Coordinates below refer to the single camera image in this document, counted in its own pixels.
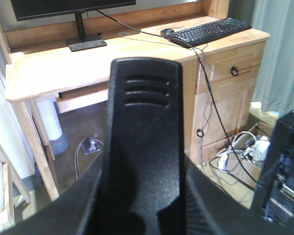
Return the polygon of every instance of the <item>desk leg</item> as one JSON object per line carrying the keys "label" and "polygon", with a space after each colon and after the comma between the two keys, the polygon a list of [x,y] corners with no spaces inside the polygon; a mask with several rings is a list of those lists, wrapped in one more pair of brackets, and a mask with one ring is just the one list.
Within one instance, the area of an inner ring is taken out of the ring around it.
{"label": "desk leg", "polygon": [[41,119],[40,112],[38,110],[36,101],[34,99],[32,99],[30,101],[30,105],[31,105],[32,116],[34,118],[34,122],[35,122],[35,125],[37,127],[39,137],[43,142],[44,149],[45,149],[46,155],[48,157],[49,169],[51,171],[53,180],[54,180],[54,182],[55,182],[55,184],[57,186],[58,185],[58,180],[57,180],[57,175],[56,175],[56,171],[55,171],[55,167],[54,167],[54,163],[53,163],[54,154],[53,154],[53,151],[51,149],[51,145],[50,145],[50,142],[49,142],[49,139],[48,139],[48,136],[47,136],[47,132],[45,130],[43,120]]}
{"label": "desk leg", "polygon": [[32,150],[33,156],[40,170],[41,176],[45,183],[47,192],[51,201],[54,201],[59,197],[58,190],[52,178],[45,152],[43,150],[40,138],[37,133],[37,129],[33,123],[30,113],[27,110],[25,101],[13,103],[14,111],[17,115],[21,128],[28,141],[29,147]]}
{"label": "desk leg", "polygon": [[4,188],[4,205],[3,209],[7,212],[10,225],[15,225],[14,205],[13,205],[13,185],[12,175],[8,163],[3,163],[3,188]]}

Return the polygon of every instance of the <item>curtain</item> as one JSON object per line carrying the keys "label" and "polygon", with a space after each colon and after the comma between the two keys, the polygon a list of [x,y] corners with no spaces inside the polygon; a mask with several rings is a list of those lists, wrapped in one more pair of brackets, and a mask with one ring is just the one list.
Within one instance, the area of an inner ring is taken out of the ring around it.
{"label": "curtain", "polygon": [[294,0],[257,0],[252,25],[270,33],[253,101],[281,117],[294,109]]}

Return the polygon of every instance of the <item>monitor base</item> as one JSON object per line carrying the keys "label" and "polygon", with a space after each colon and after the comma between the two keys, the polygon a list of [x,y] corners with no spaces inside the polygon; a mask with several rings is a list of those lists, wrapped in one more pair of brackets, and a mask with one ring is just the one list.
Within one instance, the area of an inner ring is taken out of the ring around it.
{"label": "monitor base", "polygon": [[107,43],[99,35],[89,36],[84,40],[68,39],[67,44],[72,52],[96,47],[104,47],[107,45]]}

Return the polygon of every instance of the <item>computer monitor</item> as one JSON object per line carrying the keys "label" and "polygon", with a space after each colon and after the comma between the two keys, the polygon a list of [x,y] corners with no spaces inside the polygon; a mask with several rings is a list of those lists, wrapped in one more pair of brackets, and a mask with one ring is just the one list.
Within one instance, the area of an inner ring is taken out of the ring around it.
{"label": "computer monitor", "polygon": [[136,0],[11,0],[17,21],[75,14],[79,39],[68,40],[71,51],[105,46],[99,35],[86,37],[82,13],[136,4]]}

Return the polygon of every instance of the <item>computer mouse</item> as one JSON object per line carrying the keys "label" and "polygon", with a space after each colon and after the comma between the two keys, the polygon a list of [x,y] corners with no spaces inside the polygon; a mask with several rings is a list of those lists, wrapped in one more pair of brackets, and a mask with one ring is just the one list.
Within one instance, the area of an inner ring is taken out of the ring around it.
{"label": "computer mouse", "polygon": [[163,37],[168,37],[171,33],[174,33],[174,30],[172,28],[165,28],[160,31],[160,35]]}

